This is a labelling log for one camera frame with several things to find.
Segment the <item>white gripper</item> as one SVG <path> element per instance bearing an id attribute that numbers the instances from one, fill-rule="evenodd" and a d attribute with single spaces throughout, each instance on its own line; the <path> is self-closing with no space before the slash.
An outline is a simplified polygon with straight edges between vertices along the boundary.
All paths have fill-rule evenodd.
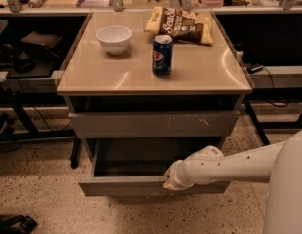
<path id="1" fill-rule="evenodd" d="M 194 185 L 184 173 L 184 162 L 182 160 L 178 160 L 169 166 L 164 173 L 164 177 L 166 181 L 163 187 L 167 190 L 186 190 Z"/>

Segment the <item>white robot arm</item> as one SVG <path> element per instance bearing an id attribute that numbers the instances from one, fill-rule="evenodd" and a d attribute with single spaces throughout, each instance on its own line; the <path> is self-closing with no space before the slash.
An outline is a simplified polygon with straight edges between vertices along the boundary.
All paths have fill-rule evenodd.
<path id="1" fill-rule="evenodd" d="M 302 130 L 286 141 L 225 156 L 207 146 L 165 171 L 163 187 L 186 190 L 218 181 L 269 184 L 263 234 L 302 234 Z"/>

